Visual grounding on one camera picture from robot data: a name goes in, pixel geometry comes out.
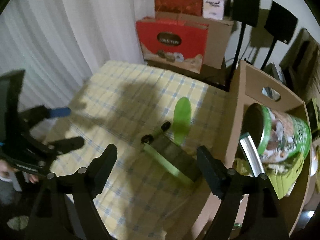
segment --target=black pole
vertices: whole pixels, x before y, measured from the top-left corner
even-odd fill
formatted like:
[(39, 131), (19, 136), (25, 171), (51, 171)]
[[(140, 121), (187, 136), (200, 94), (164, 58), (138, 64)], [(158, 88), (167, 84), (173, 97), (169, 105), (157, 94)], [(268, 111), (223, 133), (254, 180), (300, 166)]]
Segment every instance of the black pole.
[(232, 64), (232, 67), (231, 67), (231, 70), (230, 70), (230, 74), (229, 74), (229, 78), (228, 78), (228, 85), (230, 84), (231, 79), (233, 77), (233, 73), (236, 70), (238, 57), (239, 57), (239, 54), (240, 54), (240, 49), (241, 49), (242, 40), (243, 40), (243, 36), (244, 36), (245, 27), (246, 27), (246, 24), (245, 23), (241, 23), (240, 37), (239, 37), (239, 41), (238, 41), (238, 46), (237, 46), (235, 58), (233, 59), (233, 64)]
[(266, 64), (267, 64), (267, 62), (268, 62), (268, 60), (269, 60), (269, 58), (270, 58), (270, 56), (271, 56), (271, 53), (272, 53), (273, 49), (275, 48), (276, 42), (277, 42), (277, 39), (276, 39), (275, 37), (273, 37), (271, 47), (270, 47), (270, 49), (269, 49), (269, 51), (268, 51), (268, 54), (267, 54), (266, 59), (264, 60), (264, 62), (263, 62), (263, 64), (262, 64), (262, 67), (261, 67), (261, 70), (262, 70), (262, 71), (264, 71), (264, 68), (266, 67)]

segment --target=yellow plaid tablecloth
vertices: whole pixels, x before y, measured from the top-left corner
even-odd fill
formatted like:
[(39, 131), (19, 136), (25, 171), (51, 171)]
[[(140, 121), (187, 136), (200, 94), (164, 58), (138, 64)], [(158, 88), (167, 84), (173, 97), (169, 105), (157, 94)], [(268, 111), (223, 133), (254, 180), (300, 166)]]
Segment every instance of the yellow plaid tablecloth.
[(70, 116), (61, 118), (46, 141), (73, 136), (83, 148), (60, 156), (51, 171), (74, 173), (99, 157), (108, 144), (118, 159), (94, 204), (109, 233), (118, 240), (164, 239), (166, 225), (192, 194), (142, 150), (140, 139), (172, 121), (181, 97), (192, 106), (192, 126), (183, 149), (195, 155), (212, 148), (226, 93), (200, 81), (146, 65), (108, 61), (76, 94)]

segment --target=oval logo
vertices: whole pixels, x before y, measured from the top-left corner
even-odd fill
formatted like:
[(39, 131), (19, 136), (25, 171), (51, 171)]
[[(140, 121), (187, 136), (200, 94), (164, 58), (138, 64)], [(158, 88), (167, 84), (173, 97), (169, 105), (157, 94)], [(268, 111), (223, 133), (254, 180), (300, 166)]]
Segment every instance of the oval logo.
[(179, 46), (181, 38), (177, 34), (161, 32), (157, 35), (157, 40), (167, 46)]

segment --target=curtain fold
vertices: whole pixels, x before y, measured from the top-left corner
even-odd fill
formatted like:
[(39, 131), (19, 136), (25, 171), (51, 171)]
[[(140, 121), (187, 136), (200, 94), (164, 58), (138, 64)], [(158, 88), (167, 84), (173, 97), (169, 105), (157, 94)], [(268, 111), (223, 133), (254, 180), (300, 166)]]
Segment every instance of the curtain fold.
[(67, 105), (107, 60), (142, 63), (135, 21), (145, 16), (154, 0), (11, 0), (0, 15), (0, 74), (26, 69), (20, 110)]

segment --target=green can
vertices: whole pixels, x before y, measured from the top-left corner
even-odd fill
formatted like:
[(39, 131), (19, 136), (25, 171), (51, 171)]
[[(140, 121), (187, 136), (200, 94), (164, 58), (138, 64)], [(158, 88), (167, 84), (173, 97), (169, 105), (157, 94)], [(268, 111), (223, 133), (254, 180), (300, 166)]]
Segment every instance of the green can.
[(245, 132), (263, 163), (279, 163), (297, 153), (306, 158), (310, 150), (311, 131), (304, 120), (257, 103), (244, 115), (241, 134)]

